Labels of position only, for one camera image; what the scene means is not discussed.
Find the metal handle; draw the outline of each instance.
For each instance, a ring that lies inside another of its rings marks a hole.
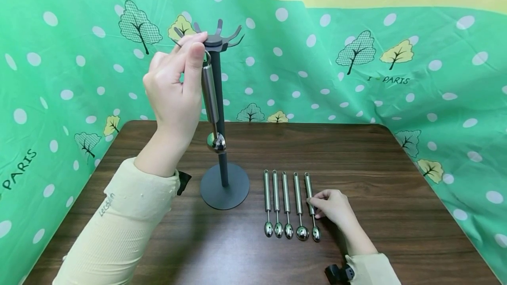
[[[298,172],[294,173],[294,191],[296,191],[296,210],[298,215],[303,214],[303,205],[301,204],[301,188],[299,186]]]
[[[264,170],[264,208],[267,212],[271,211],[271,193],[269,192],[269,172]]]
[[[283,184],[283,208],[285,212],[290,212],[290,201],[288,196],[288,181],[287,181],[287,173],[282,172],[282,184]]]
[[[312,192],[312,183],[310,181],[310,173],[305,173],[305,188],[306,188],[306,197],[311,198],[313,197]],[[316,214],[316,209],[313,207],[313,205],[308,204],[308,211],[310,211],[310,215]]]
[[[276,169],[273,170],[273,200],[275,203],[275,211],[280,211],[280,191],[278,189],[278,173]]]

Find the brown table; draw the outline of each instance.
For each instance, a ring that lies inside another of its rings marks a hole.
[[[61,259],[103,201],[103,189],[121,161],[136,156],[155,128],[153,121],[132,121],[121,129],[25,284],[51,283]],[[179,169],[193,179],[154,231],[132,284],[328,284],[324,268],[342,259],[339,233],[321,220],[319,244],[311,239],[266,238],[265,168],[310,172],[314,192],[341,189],[404,285],[498,284],[387,129],[227,123],[229,161],[250,176],[250,194],[228,211],[210,208],[199,194],[199,179],[217,163],[204,142],[209,130],[207,123],[200,123],[181,160]],[[290,183],[294,210],[293,190]],[[290,219],[297,222],[294,211]],[[304,225],[311,227],[306,211]]]

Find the stand base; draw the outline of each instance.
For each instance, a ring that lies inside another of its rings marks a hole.
[[[204,174],[201,179],[201,196],[209,206],[225,210],[241,204],[250,190],[248,175],[236,164],[227,163],[229,186],[222,187],[220,166],[217,164]]]

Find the finger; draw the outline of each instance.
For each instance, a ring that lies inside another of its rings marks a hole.
[[[204,45],[201,42],[192,43],[185,61],[183,94],[201,95],[201,73],[204,59]]]

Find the sleeve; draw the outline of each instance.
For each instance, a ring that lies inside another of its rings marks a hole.
[[[350,285],[401,285],[384,254],[347,255],[345,258],[355,274]]]
[[[53,285],[123,285],[133,276],[154,228],[180,187],[141,172],[127,159],[107,185],[106,198],[64,258]]]

